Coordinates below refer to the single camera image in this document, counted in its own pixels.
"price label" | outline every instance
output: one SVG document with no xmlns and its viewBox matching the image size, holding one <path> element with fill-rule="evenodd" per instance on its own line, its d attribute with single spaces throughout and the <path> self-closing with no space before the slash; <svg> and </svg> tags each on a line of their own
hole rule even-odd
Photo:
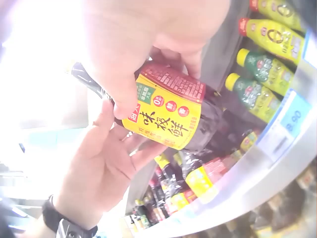
<svg viewBox="0 0 317 238">
<path fill-rule="evenodd" d="M 305 36 L 302 58 L 317 69 L 317 39 L 309 30 Z"/>
<path fill-rule="evenodd" d="M 273 162 L 292 145 L 311 108 L 294 90 L 288 90 L 281 106 L 256 142 Z"/>
</svg>

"bottle cap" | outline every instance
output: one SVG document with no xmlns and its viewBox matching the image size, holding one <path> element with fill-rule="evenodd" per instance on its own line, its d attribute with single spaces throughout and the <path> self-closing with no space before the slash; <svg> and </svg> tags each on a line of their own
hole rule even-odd
<svg viewBox="0 0 317 238">
<path fill-rule="evenodd" d="M 238 54 L 237 54 L 237 63 L 241 66 L 244 67 L 244 62 L 245 62 L 245 58 L 247 57 L 248 53 L 250 51 L 247 49 L 242 48 L 241 50 L 239 50 Z"/>
<path fill-rule="evenodd" d="M 250 9 L 252 11 L 259 11 L 259 0 L 250 0 Z"/>
<path fill-rule="evenodd" d="M 243 36 L 247 36 L 247 23 L 250 18 L 240 18 L 239 20 L 239 33 Z"/>
<path fill-rule="evenodd" d="M 236 73 L 229 74 L 229 76 L 226 79 L 226 82 L 224 83 L 226 88 L 229 91 L 233 90 L 233 86 L 234 86 L 234 84 L 235 84 L 235 82 L 237 81 L 238 78 L 240 78 L 240 75 L 238 75 Z"/>
</svg>

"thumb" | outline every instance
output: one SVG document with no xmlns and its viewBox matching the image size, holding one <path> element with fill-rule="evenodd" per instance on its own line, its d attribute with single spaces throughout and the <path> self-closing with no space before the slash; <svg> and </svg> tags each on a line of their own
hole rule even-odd
<svg viewBox="0 0 317 238">
<path fill-rule="evenodd" d="M 92 125 L 87 127 L 77 152 L 84 158 L 91 158 L 100 153 L 113 122 L 113 105 L 108 99 L 104 99 L 100 114 Z"/>
</svg>

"printed logo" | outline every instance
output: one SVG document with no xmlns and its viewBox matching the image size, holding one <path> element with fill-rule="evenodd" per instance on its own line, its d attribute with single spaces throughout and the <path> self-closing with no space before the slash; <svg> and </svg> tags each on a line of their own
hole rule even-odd
<svg viewBox="0 0 317 238">
<path fill-rule="evenodd" d="M 135 122 L 135 123 L 138 121 L 140 108 L 141 108 L 141 105 L 138 103 L 138 105 L 137 105 L 136 109 L 134 110 L 134 112 L 128 117 L 128 119 L 130 121 Z"/>
<path fill-rule="evenodd" d="M 268 31 L 268 38 L 276 44 L 280 44 L 284 40 L 282 33 L 275 29 L 271 29 Z"/>
</svg>

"bottle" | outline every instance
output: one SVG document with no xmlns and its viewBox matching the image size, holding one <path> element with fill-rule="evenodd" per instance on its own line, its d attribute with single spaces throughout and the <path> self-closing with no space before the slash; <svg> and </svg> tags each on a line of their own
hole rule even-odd
<svg viewBox="0 0 317 238">
<path fill-rule="evenodd" d="M 239 50 L 237 63 L 248 69 L 257 81 L 282 96 L 294 77 L 294 73 L 276 58 L 247 49 Z"/>
<path fill-rule="evenodd" d="M 81 63 L 75 63 L 70 72 L 101 98 L 107 96 Z M 204 152 L 222 117 L 216 91 L 153 62 L 146 62 L 135 76 L 137 107 L 128 118 L 116 123 L 176 150 Z"/>
<path fill-rule="evenodd" d="M 172 204 L 171 201 L 171 186 L 169 185 L 169 181 L 166 179 L 164 176 L 161 168 L 159 166 L 156 167 L 155 169 L 155 174 L 158 177 L 158 180 L 160 182 L 162 191 L 165 195 L 165 204 L 164 207 L 169 215 L 172 215 L 173 213 L 177 212 L 177 207 Z"/>
<path fill-rule="evenodd" d="M 184 179 L 175 173 L 172 165 L 164 154 L 155 157 L 154 160 L 162 169 L 164 176 L 170 183 L 171 202 L 177 207 L 177 210 L 182 209 L 197 198 Z"/>
<path fill-rule="evenodd" d="M 155 205 L 155 201 L 153 201 L 148 193 L 145 194 L 143 198 L 143 204 L 145 205 L 146 209 L 149 212 L 149 219 L 152 225 L 155 225 L 162 221 L 162 218 L 160 216 L 160 213 Z"/>
<path fill-rule="evenodd" d="M 169 214 L 165 208 L 165 196 L 161 185 L 159 184 L 157 178 L 152 178 L 149 182 L 149 185 L 155 199 L 155 205 L 160 213 L 161 218 L 164 220 L 169 217 Z"/>
<path fill-rule="evenodd" d="M 237 92 L 249 112 L 266 123 L 271 120 L 281 104 L 270 89 L 235 73 L 227 77 L 225 86 L 229 91 Z"/>
<path fill-rule="evenodd" d="M 258 11 L 289 28 L 306 32 L 300 16 L 285 0 L 250 0 L 250 8 L 252 11 Z"/>
<path fill-rule="evenodd" d="M 272 20 L 241 18 L 239 32 L 272 54 L 298 65 L 304 38 L 288 27 Z"/>
<path fill-rule="evenodd" d="M 214 184 L 228 171 L 227 168 L 215 153 L 203 156 L 184 151 L 179 153 L 186 183 L 202 203 L 210 202 L 219 193 L 219 188 Z"/>
<path fill-rule="evenodd" d="M 151 227 L 153 224 L 150 222 L 150 213 L 144 206 L 143 201 L 136 199 L 136 207 L 134 208 L 136 215 L 140 216 L 144 229 Z"/>
</svg>

